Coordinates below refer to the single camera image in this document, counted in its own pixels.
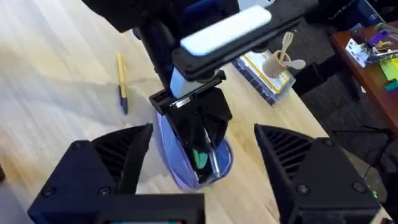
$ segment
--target yellow pencil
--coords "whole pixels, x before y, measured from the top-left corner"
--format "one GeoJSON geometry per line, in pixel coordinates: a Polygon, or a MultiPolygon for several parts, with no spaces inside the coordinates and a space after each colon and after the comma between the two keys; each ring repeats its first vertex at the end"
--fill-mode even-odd
{"type": "Polygon", "coordinates": [[[126,77],[124,76],[124,65],[122,55],[118,52],[118,68],[119,68],[119,97],[120,106],[122,107],[124,114],[127,114],[129,109],[127,105],[127,87],[126,77]]]}

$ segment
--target gray carpet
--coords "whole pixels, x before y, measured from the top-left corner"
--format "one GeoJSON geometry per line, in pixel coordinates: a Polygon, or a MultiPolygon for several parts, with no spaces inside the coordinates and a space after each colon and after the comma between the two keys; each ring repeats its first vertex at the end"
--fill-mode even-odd
{"type": "MultiPolygon", "coordinates": [[[[334,54],[328,37],[334,31],[329,27],[310,26],[303,20],[298,27],[292,30],[295,36],[287,52],[292,60],[301,58],[307,62],[307,65],[313,62],[322,63],[334,54]]],[[[282,38],[283,35],[269,44],[271,51],[281,49],[282,38]]],[[[346,150],[360,159],[371,162],[375,153],[385,143],[387,139],[385,135],[333,134],[333,130],[358,130],[362,129],[362,125],[377,128],[387,127],[366,94],[360,93],[360,97],[358,102],[352,100],[336,75],[301,96],[314,117],[332,138],[335,138],[346,150]]],[[[396,153],[395,148],[397,148],[397,144],[391,146],[387,154],[396,153]]],[[[387,156],[382,161],[389,172],[396,171],[396,167],[387,156]]],[[[377,190],[384,198],[385,192],[379,185],[380,183],[377,177],[370,175],[368,184],[372,185],[373,189],[377,190]]]]}

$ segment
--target pencil case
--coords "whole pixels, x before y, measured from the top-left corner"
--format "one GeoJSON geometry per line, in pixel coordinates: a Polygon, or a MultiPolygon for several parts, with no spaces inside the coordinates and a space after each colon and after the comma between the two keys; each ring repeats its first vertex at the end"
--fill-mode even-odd
{"type": "Polygon", "coordinates": [[[226,177],[233,164],[233,153],[226,139],[224,139],[216,150],[218,165],[220,168],[220,178],[210,178],[204,183],[200,183],[188,156],[178,139],[175,137],[172,128],[165,116],[157,114],[159,122],[162,147],[159,147],[160,155],[167,165],[175,183],[181,189],[198,190],[206,185],[212,184],[217,180],[226,177]]]}

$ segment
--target paper cup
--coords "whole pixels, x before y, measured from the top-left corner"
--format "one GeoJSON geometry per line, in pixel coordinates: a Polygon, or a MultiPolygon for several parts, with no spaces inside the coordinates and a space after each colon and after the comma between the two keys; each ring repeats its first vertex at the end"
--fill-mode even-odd
{"type": "MultiPolygon", "coordinates": [[[[271,78],[278,78],[278,76],[286,71],[286,65],[284,65],[280,60],[280,50],[277,50],[275,53],[273,53],[263,64],[262,64],[262,71],[264,74],[266,74],[268,77],[271,78]]],[[[289,62],[291,61],[290,57],[285,54],[285,57],[283,59],[284,62],[289,62]]]]}

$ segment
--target wooden table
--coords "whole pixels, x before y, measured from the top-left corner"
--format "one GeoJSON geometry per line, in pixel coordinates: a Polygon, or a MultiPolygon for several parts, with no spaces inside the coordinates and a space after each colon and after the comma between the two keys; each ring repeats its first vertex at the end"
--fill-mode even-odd
{"type": "MultiPolygon", "coordinates": [[[[398,27],[398,21],[390,23],[394,27],[398,27]]],[[[373,27],[361,29],[360,33],[364,34],[366,38],[370,38],[376,34],[373,27]]],[[[398,134],[398,91],[387,92],[384,86],[387,83],[387,78],[384,75],[378,63],[370,65],[367,64],[362,68],[345,50],[345,47],[351,38],[351,32],[339,32],[333,34],[331,37],[332,44],[339,56],[343,59],[345,64],[353,72],[354,77],[360,85],[366,90],[366,94],[371,101],[377,106],[378,111],[386,119],[389,128],[398,134]]],[[[393,48],[397,48],[398,41],[390,39],[394,43],[393,48]]]]}
{"type": "MultiPolygon", "coordinates": [[[[0,223],[30,223],[25,211],[69,144],[152,123],[148,97],[162,85],[141,42],[116,32],[80,0],[0,1],[0,223]],[[124,55],[130,113],[117,94],[116,52],[124,55]]],[[[290,91],[271,108],[231,65],[220,85],[234,118],[229,176],[200,190],[208,223],[277,223],[279,213],[253,133],[254,123],[312,137],[326,132],[290,91]]],[[[157,152],[154,132],[139,194],[180,193],[157,152]]]]}

